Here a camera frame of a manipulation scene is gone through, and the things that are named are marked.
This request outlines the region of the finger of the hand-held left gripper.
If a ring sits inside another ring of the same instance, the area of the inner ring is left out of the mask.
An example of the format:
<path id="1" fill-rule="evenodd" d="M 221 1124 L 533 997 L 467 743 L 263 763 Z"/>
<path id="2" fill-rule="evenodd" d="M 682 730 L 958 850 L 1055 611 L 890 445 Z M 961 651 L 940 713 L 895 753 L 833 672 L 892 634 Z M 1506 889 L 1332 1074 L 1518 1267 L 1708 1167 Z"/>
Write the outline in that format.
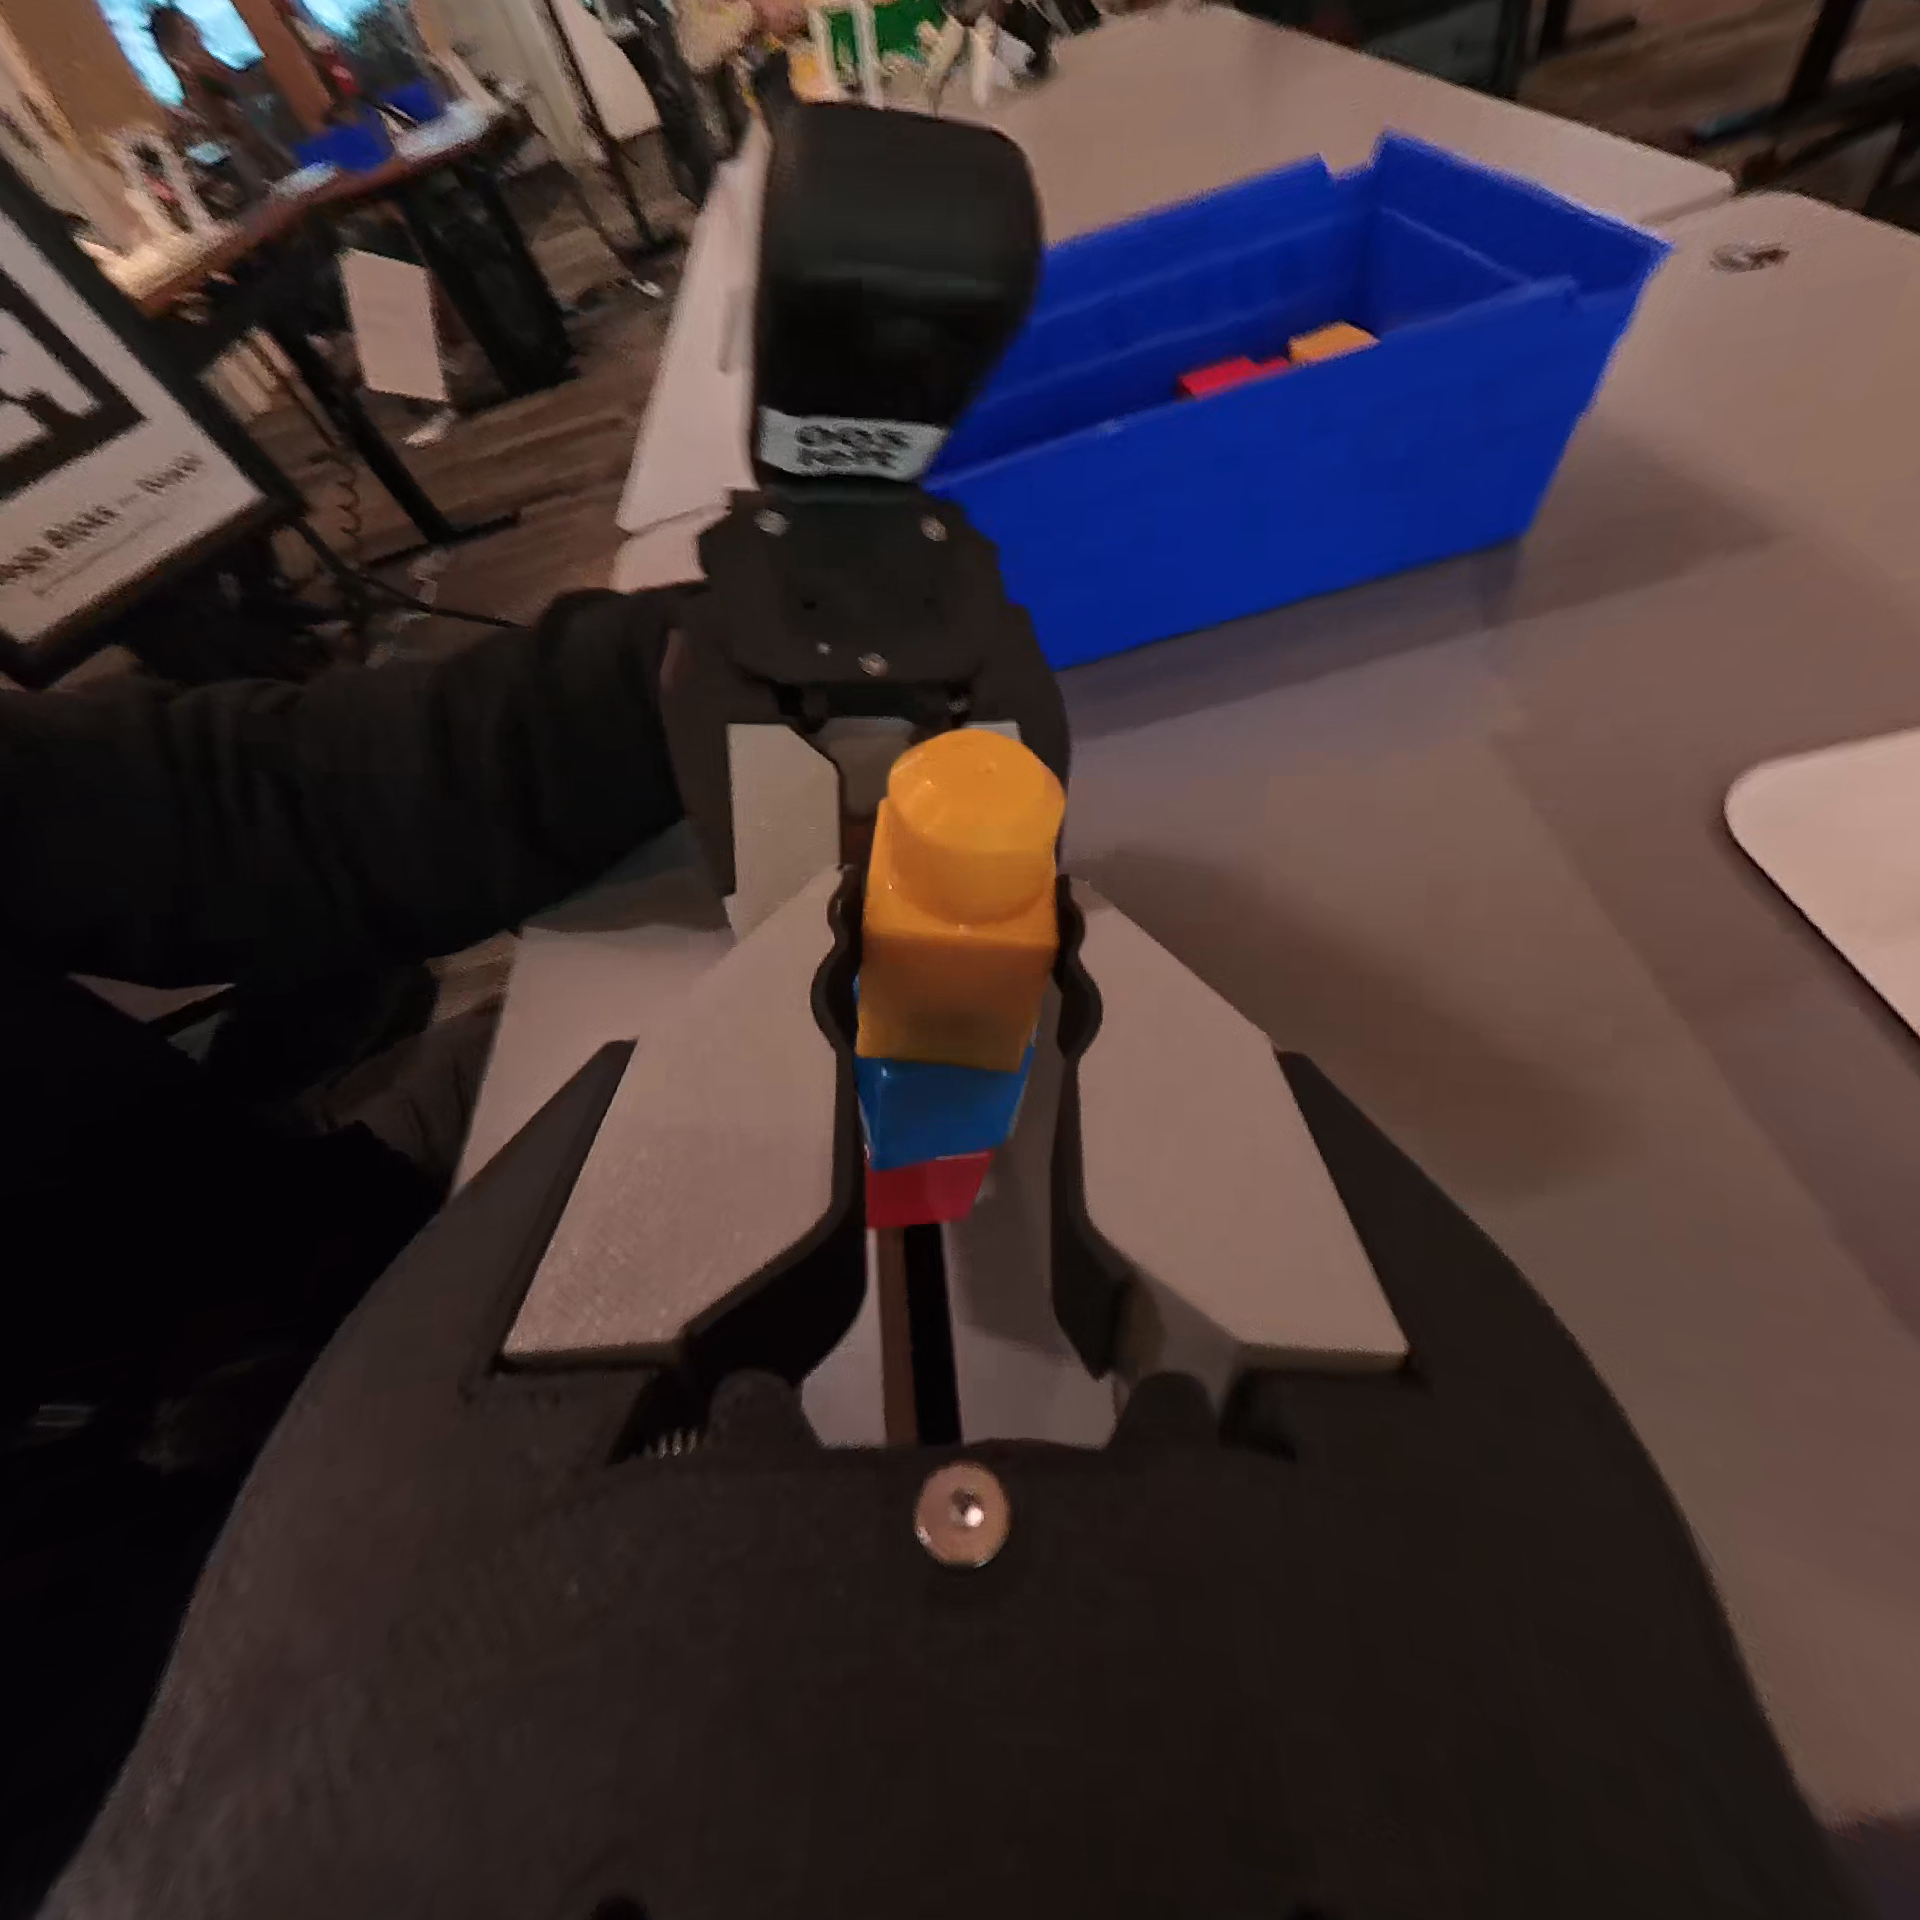
<path id="1" fill-rule="evenodd" d="M 873 725 L 813 735 L 727 728 L 734 885 L 727 920 L 746 943 L 820 873 L 865 861 L 873 840 Z"/>

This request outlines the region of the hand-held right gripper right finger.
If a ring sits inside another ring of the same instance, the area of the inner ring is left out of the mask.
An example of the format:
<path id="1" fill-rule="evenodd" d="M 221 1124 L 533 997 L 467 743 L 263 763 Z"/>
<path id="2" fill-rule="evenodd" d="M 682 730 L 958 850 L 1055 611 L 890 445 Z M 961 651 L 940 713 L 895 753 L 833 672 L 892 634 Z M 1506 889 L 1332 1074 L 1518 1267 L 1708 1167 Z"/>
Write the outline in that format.
<path id="1" fill-rule="evenodd" d="M 1121 1401 L 1393 1376 L 1409 1338 L 1268 1036 L 1083 881 L 1060 896 L 1050 1296 Z"/>

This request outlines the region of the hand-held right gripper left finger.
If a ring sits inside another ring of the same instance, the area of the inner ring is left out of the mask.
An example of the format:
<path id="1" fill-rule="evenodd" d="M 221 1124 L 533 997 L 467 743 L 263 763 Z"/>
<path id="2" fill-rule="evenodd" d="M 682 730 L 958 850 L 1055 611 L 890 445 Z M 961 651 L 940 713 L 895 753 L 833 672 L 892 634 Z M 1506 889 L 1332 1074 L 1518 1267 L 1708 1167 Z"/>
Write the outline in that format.
<path id="1" fill-rule="evenodd" d="M 873 1247 L 849 1061 L 825 1012 L 839 879 L 746 937 L 695 879 L 631 881 L 518 949 L 501 1027 L 501 1140 L 575 1069 L 618 1067 L 586 1147 L 561 1145 L 554 1228 L 501 1341 L 522 1383 L 643 1369 L 692 1401 L 737 1369 L 806 1411 L 875 1411 Z"/>

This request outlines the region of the yellow mega block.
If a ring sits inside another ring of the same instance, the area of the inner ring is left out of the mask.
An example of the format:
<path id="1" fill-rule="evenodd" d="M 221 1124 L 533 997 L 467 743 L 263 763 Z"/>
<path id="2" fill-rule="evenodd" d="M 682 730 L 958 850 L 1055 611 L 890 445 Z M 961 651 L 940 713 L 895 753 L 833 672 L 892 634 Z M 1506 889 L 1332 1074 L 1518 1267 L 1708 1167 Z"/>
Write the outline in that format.
<path id="1" fill-rule="evenodd" d="M 855 1055 L 1019 1067 L 1059 951 L 1066 786 L 1019 739 L 966 728 L 903 753 L 861 896 Z"/>

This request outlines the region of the blue mega block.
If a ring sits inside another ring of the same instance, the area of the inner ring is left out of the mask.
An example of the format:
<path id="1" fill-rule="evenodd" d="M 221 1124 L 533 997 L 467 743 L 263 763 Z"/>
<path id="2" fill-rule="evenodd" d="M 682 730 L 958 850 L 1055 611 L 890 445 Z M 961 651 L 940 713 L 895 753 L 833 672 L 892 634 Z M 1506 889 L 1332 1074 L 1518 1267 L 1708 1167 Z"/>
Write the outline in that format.
<path id="1" fill-rule="evenodd" d="M 875 1170 L 997 1153 L 1017 1128 L 1036 1049 L 1019 1067 L 982 1069 L 855 1057 L 855 1098 Z"/>

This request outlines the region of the blue plastic storage bin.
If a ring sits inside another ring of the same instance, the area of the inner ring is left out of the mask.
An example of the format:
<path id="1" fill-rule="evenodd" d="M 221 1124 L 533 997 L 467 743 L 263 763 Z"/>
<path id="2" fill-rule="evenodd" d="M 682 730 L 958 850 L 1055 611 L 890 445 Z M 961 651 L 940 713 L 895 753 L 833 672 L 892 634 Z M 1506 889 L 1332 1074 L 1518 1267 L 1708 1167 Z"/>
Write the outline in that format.
<path id="1" fill-rule="evenodd" d="M 1511 544 L 1669 250 L 1411 136 L 1302 157 L 1047 247 L 925 489 L 1055 667 Z M 1379 345 L 1175 393 L 1339 321 Z"/>

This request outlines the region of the pile of blocks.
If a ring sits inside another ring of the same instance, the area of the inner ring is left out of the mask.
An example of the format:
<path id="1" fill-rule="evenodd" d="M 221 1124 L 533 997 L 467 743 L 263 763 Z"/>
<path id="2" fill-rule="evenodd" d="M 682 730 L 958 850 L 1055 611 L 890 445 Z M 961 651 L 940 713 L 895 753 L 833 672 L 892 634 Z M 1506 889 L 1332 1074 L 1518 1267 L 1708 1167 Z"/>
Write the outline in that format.
<path id="1" fill-rule="evenodd" d="M 1190 369 L 1177 378 L 1175 393 L 1181 401 L 1207 401 L 1220 393 L 1233 393 L 1235 389 L 1244 389 L 1266 378 L 1279 378 L 1285 373 L 1338 361 L 1354 352 L 1366 352 L 1375 345 L 1379 337 L 1374 337 L 1374 332 L 1339 321 L 1291 337 L 1279 352 L 1268 356 L 1238 352 L 1233 356 L 1220 356 L 1201 369 Z"/>

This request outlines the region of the person's left forearm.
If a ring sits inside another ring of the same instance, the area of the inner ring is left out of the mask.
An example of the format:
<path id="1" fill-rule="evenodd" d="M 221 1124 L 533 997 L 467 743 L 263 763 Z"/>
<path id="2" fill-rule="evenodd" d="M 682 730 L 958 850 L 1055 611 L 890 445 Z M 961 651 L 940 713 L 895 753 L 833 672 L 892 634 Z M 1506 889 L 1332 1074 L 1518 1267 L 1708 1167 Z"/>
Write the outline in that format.
<path id="1" fill-rule="evenodd" d="M 575 896 L 684 816 L 679 616 L 572 593 L 433 664 L 5 696 L 5 983 L 410 964 Z"/>

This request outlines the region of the wooden top desk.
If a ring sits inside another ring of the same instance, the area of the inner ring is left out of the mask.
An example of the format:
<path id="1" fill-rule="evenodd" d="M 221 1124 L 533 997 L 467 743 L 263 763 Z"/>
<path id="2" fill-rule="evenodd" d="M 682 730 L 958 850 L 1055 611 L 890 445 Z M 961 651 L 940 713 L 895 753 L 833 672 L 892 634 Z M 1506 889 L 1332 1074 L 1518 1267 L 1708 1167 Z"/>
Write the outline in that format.
<path id="1" fill-rule="evenodd" d="M 204 367 L 252 333 L 271 341 L 295 395 L 314 401 L 335 441 L 413 527 L 410 561 L 514 529 L 517 514 L 455 521 L 413 477 L 364 402 L 331 373 L 301 314 L 331 272 L 339 221 L 383 209 L 399 217 L 430 280 L 475 341 L 506 399 L 545 393 L 575 371 L 561 299 L 499 181 L 523 113 L 450 107 L 395 138 L 365 171 L 311 167 L 237 220 L 197 237 L 107 257 L 103 272 L 155 322 L 169 322 Z"/>

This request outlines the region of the white stand with instruction sheet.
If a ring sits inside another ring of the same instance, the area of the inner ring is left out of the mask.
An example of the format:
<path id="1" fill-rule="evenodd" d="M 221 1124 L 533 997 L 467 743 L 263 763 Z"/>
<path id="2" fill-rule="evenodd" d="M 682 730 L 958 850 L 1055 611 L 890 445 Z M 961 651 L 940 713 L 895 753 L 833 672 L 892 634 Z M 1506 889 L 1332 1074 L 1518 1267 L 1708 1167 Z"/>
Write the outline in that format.
<path id="1" fill-rule="evenodd" d="M 1735 845 L 1918 1034 L 1918 730 L 1763 761 L 1725 792 Z"/>

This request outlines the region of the framed marker sign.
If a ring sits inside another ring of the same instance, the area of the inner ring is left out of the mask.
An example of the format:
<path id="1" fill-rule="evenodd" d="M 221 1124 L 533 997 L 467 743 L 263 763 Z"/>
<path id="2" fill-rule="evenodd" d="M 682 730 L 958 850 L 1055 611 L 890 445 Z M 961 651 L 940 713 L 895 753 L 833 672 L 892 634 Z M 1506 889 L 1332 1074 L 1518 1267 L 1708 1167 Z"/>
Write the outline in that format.
<path id="1" fill-rule="evenodd" d="M 59 683 L 100 627 L 301 496 L 2 165 L 2 667 Z"/>

